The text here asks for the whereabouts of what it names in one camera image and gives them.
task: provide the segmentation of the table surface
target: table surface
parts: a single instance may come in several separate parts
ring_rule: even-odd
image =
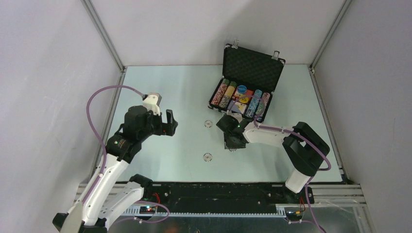
[[[223,133],[216,127],[222,114],[207,107],[221,77],[219,65],[127,68],[123,85],[143,93],[159,93],[163,120],[166,109],[171,109],[179,126],[173,137],[149,137],[119,181],[137,173],[154,181],[286,181],[293,165],[283,148],[253,143],[235,152],[224,149]],[[110,135],[123,123],[128,108],[141,103],[133,91],[121,90]],[[212,127],[205,127],[207,120],[212,121]],[[308,123],[332,148],[307,66],[285,65],[264,123],[293,126],[299,121]],[[210,162],[203,159],[205,153],[212,155]],[[318,172],[313,181],[342,181],[332,149],[327,157],[332,169]]]

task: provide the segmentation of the poker chip case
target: poker chip case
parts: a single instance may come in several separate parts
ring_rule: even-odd
[[[256,90],[261,90],[263,93],[270,94],[265,111],[257,120],[263,122],[286,61],[278,57],[279,51],[275,51],[271,56],[239,47],[238,43],[235,41],[233,44],[226,44],[224,48],[222,78],[209,100],[208,108],[226,112],[227,108],[230,107],[231,104],[222,107],[216,102],[216,97],[226,90],[221,88],[222,82],[224,82],[222,86],[227,82],[236,83],[237,86],[244,85],[248,91],[251,90],[253,93]],[[242,113],[242,117],[253,119],[253,117],[246,116],[246,112]]]

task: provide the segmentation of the case lid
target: case lid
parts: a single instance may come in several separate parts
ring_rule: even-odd
[[[223,54],[223,76],[253,84],[262,90],[275,90],[285,60],[261,52],[227,44]]]

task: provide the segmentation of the white wall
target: white wall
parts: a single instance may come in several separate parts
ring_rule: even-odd
[[[312,62],[343,0],[94,0],[125,65],[221,64],[225,43]]]
[[[315,69],[378,233],[411,232],[412,1],[354,1]]]
[[[0,5],[0,232],[55,233],[98,146],[87,99],[119,71],[79,0]],[[98,131],[112,95],[92,103]]]

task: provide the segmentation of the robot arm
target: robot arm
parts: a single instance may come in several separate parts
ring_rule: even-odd
[[[216,125],[223,131],[225,145],[228,149],[245,148],[247,143],[263,143],[279,148],[283,147],[294,166],[285,186],[294,193],[299,193],[308,180],[316,174],[323,158],[310,145],[303,146],[299,137],[287,132],[293,131],[302,135],[325,156],[330,151],[326,142],[304,122],[299,122],[291,128],[268,127],[259,123],[256,126],[249,120],[243,120],[240,114],[228,112]]]
[[[178,123],[174,120],[171,110],[166,110],[167,123],[162,122],[160,101],[161,96],[158,93],[150,93],[143,99],[143,105],[129,108],[124,116],[124,123],[108,139],[107,155],[102,156],[84,192],[68,213],[58,213],[54,217],[53,224],[59,231],[67,216],[79,202],[83,202],[81,218],[83,223],[79,232],[107,232],[112,223],[130,205],[143,197],[151,196],[151,193],[145,192],[145,188],[150,186],[152,181],[136,175],[131,178],[122,192],[103,205],[113,185],[149,136],[174,135]]]

